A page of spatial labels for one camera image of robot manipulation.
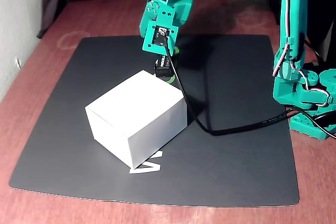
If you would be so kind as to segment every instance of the cardboard box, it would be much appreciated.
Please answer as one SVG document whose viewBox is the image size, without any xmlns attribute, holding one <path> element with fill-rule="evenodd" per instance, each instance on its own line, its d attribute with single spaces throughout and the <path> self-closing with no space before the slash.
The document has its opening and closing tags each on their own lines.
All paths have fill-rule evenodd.
<svg viewBox="0 0 336 224">
<path fill-rule="evenodd" d="M 141 71 L 85 107 L 93 138 L 135 169 L 187 127 L 182 92 Z"/>
</svg>

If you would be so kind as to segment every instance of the black desk mat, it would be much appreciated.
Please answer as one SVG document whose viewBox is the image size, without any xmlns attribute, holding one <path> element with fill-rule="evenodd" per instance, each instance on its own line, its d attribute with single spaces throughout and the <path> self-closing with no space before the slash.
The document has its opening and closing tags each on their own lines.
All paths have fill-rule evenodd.
<svg viewBox="0 0 336 224">
<path fill-rule="evenodd" d="M 140 37 L 82 40 L 45 105 L 12 174 L 13 188 L 141 204 L 258 207 L 299 201 L 287 121 L 213 137 L 192 122 L 149 162 L 160 171 L 130 174 L 96 142 L 85 106 L 135 73 L 154 73 L 156 55 Z M 181 36 L 178 71 L 186 92 L 208 104 L 212 129 L 258 122 L 282 111 L 272 98 L 273 53 L 258 35 Z"/>
</svg>

